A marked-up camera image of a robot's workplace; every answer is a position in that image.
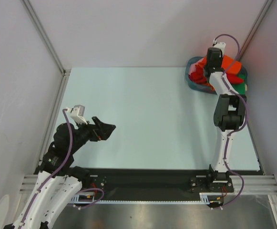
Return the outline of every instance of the clothing pile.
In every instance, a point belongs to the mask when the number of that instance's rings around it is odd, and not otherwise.
[[[203,68],[206,64],[206,57],[198,60],[196,63],[190,65],[188,77],[190,81],[209,87],[210,90],[215,91],[214,88],[207,82],[206,77],[203,76]],[[234,60],[229,56],[224,55],[221,67],[225,70]],[[236,61],[226,72],[227,79],[233,88],[239,94],[245,94],[246,91],[246,75],[241,72],[241,63]]]

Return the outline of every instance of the metal floor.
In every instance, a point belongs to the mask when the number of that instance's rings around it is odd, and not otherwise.
[[[267,196],[241,196],[224,210],[205,205],[98,204],[67,207],[53,229],[277,229]]]

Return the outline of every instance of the white tabletop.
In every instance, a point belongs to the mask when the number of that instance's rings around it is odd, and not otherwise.
[[[84,117],[116,125],[107,141],[88,142],[73,166],[208,169],[217,96],[193,91],[185,68],[73,68],[61,109],[85,106]],[[65,123],[62,112],[56,127]],[[230,166],[259,170],[247,128],[232,146]]]

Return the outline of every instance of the blue basket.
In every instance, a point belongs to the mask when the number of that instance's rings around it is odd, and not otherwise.
[[[211,90],[211,88],[209,86],[194,83],[189,79],[189,68],[190,68],[190,66],[192,64],[195,64],[196,62],[198,62],[202,58],[203,58],[202,56],[196,56],[196,57],[191,58],[188,61],[188,64],[187,64],[186,70],[185,70],[185,79],[188,82],[188,86],[193,90],[200,91],[200,92],[205,92],[205,93],[210,93],[210,94],[216,94],[215,91]],[[241,69],[240,69],[240,72],[238,74],[243,74],[243,75],[246,76],[245,84],[247,84],[247,70],[245,69],[245,67],[242,66]]]

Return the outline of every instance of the white wall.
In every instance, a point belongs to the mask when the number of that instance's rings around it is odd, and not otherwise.
[[[10,214],[35,169],[60,81],[21,2],[0,0],[0,198],[10,195]]]
[[[243,57],[249,72],[250,121],[268,174],[277,180],[277,1]]]
[[[65,68],[184,67],[214,37],[244,42],[265,0],[31,0]],[[236,54],[230,38],[226,53]]]

